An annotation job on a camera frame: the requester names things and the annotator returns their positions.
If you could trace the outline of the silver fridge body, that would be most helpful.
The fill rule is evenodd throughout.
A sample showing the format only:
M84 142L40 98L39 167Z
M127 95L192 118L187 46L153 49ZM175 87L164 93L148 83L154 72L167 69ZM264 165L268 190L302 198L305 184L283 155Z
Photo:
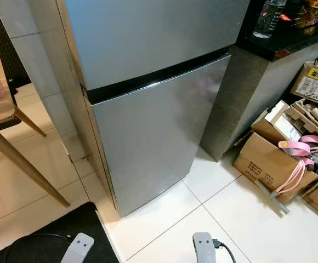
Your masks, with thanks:
M60 80L60 88L66 98L70 115L78 131L89 143L89 148L94 158L99 161L101 181L106 184L116 208L116 201L113 197L110 180L108 178L105 155L100 143L98 127L94 113L92 112L90 100L91 93L99 88L89 89L82 83L82 77L76 69L73 51L68 42L64 12L60 10L58 2L59 0L47 0L47 2L36 3L38 10L41 10L43 7L49 7L50 9L45 17L36 18L36 22L39 24L38 28L41 33L41 39L43 40L47 55L51 60L54 73L58 80ZM212 51L211 53L220 50L229 53L229 45L222 49Z

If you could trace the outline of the silver fridge freezer door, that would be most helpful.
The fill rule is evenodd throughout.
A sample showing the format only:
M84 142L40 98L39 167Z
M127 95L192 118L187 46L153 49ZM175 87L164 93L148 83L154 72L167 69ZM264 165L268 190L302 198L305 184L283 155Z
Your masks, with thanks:
M250 0L59 0L89 89L142 77L232 45Z

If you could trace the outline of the wooden table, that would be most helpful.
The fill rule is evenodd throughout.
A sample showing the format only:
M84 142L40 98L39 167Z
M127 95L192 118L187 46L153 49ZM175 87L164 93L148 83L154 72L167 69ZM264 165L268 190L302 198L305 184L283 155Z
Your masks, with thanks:
M3 65L0 60L0 74L1 82L4 85L4 98L0 100L0 124L11 120L14 116L22 120L30 128L33 128L39 135L45 137L46 133L37 126L25 113L20 110L14 102L14 96L8 86L8 80L3 72ZM21 169L26 175L29 176L34 183L46 190L49 195L55 198L61 205L69 207L69 202L49 183L46 178L28 161L14 146L0 133L0 152L6 156L17 168Z

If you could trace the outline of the black foam puzzle mat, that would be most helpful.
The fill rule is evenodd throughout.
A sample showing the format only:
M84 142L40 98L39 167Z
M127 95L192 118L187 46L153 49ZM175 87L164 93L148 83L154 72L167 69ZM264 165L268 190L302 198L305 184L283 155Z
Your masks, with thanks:
M3 22L0 19L0 60L3 65L3 72L11 88L19 88L23 85L31 84L20 57L18 56L11 38L6 32Z

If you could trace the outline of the brown cardboard box black print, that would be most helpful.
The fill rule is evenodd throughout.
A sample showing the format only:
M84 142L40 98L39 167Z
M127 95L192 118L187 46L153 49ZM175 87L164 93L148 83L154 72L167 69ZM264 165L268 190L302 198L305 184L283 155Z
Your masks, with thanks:
M234 167L252 182L261 182L269 191L273 191L287 181L297 164L296 159L276 145L257 133L251 133Z

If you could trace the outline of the open cardboard box white packs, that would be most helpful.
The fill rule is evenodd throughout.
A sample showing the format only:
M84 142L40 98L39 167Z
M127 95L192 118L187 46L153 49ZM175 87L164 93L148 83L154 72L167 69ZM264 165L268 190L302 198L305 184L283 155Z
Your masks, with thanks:
M281 100L274 108L262 112L252 123L252 130L274 145L280 141L299 141L303 134L285 114L289 108L290 106Z

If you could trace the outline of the tall clear water bottle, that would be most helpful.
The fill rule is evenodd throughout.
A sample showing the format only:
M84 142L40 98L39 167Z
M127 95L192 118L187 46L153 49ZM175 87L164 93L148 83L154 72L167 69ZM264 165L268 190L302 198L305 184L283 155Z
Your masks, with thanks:
M287 1L265 0L252 35L258 38L271 38Z

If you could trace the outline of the black kitchen countertop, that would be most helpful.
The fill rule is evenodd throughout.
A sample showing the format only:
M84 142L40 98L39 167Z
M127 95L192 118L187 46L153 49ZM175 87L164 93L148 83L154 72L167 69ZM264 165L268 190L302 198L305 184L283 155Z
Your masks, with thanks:
M236 46L255 55L275 62L306 47L318 43L318 22L298 28L300 21L310 21L309 0L287 0L270 38L253 35L259 11L266 0L249 0L249 5L240 28Z

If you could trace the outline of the brown cardboard pulp tray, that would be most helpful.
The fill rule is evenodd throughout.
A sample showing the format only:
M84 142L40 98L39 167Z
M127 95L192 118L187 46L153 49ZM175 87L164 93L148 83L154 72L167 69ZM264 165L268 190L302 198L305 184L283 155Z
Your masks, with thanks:
M304 135L318 136L318 104L306 99L298 100L285 111L291 123Z

